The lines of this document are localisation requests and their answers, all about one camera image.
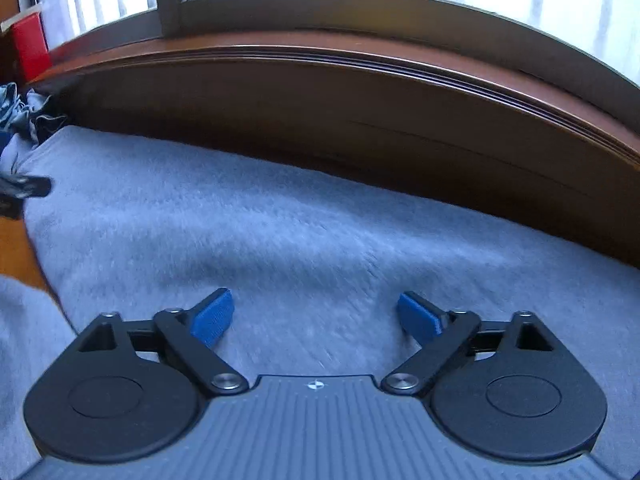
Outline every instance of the bolt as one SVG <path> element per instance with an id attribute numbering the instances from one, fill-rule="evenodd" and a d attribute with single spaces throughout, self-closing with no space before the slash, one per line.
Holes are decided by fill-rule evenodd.
<path id="1" fill-rule="evenodd" d="M 409 390 L 418 385 L 418 378 L 411 374 L 391 374 L 386 378 L 386 384 L 392 390 Z"/>
<path id="2" fill-rule="evenodd" d="M 221 390 L 235 390 L 242 385 L 242 377 L 238 374 L 218 374 L 213 377 L 211 384 Z"/>

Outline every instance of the red book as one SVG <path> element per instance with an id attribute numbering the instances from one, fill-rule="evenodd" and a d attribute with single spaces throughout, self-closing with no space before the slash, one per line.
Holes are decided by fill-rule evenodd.
<path id="1" fill-rule="evenodd" d="M 11 26 L 18 63 L 25 81 L 30 81 L 51 66 L 39 14 L 30 14 Z"/>

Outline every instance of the metal window frame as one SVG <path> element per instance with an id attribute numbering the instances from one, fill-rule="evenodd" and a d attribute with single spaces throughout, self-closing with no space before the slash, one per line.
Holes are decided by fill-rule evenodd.
<path id="1" fill-rule="evenodd" d="M 20 8 L 36 0 L 20 0 Z M 528 73 L 640 132 L 638 86 L 535 28 L 445 0 L 156 0 L 51 52 L 60 62 L 137 41 L 232 30 L 344 30 L 419 41 Z"/>

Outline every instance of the orange wooden surface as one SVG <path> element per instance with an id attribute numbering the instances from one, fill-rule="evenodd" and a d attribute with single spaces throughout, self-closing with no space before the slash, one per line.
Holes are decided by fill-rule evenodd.
<path id="1" fill-rule="evenodd" d="M 49 291 L 22 220 L 0 218 L 0 274 Z"/>

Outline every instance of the gray plastic base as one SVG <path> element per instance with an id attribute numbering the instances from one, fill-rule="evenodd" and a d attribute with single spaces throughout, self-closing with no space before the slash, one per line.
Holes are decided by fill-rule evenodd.
<path id="1" fill-rule="evenodd" d="M 540 480 L 612 479 L 588 455 L 523 466 L 493 462 L 449 440 L 419 400 L 378 390 L 369 376 L 263 377 L 213 400 L 182 439 L 116 465 L 47 457 L 23 480 Z"/>

